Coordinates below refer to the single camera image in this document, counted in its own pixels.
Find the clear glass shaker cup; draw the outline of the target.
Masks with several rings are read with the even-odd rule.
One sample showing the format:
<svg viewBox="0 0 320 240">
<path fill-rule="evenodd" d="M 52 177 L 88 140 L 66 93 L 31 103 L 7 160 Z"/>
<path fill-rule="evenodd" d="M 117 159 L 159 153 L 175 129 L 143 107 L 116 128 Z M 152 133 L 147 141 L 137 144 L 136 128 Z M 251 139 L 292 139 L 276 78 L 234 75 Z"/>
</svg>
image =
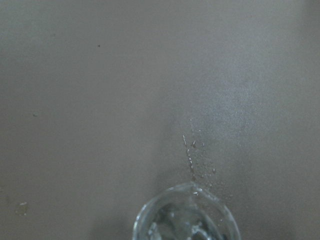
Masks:
<svg viewBox="0 0 320 240">
<path fill-rule="evenodd" d="M 227 206 L 195 182 L 170 187 L 143 205 L 133 240 L 240 240 Z"/>
</svg>

